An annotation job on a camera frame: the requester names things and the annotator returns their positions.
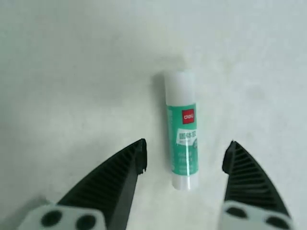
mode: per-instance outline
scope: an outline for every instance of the red logo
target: red logo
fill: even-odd
[[[182,110],[182,123],[189,124],[194,122],[194,109]]]

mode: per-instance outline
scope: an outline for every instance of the green glue stick label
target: green glue stick label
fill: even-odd
[[[196,104],[168,106],[167,116],[172,171],[192,175],[198,171]]]

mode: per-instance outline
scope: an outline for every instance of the white table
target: white table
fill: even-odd
[[[307,2],[2,0],[0,216],[146,138],[128,230],[215,229],[232,139],[307,224]],[[170,184],[159,72],[197,76],[200,187]]]

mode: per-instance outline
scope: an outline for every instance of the white glue stick cap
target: white glue stick cap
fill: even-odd
[[[185,106],[195,103],[194,75],[189,70],[165,74],[165,98],[170,106]]]
[[[165,74],[165,99],[168,106],[186,106],[196,103],[194,75],[189,70]],[[177,190],[198,187],[198,172],[185,176],[172,173],[172,184]]]

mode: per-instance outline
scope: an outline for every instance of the glue stick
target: glue stick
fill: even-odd
[[[198,186],[194,77],[188,70],[165,75],[172,184],[177,190]]]

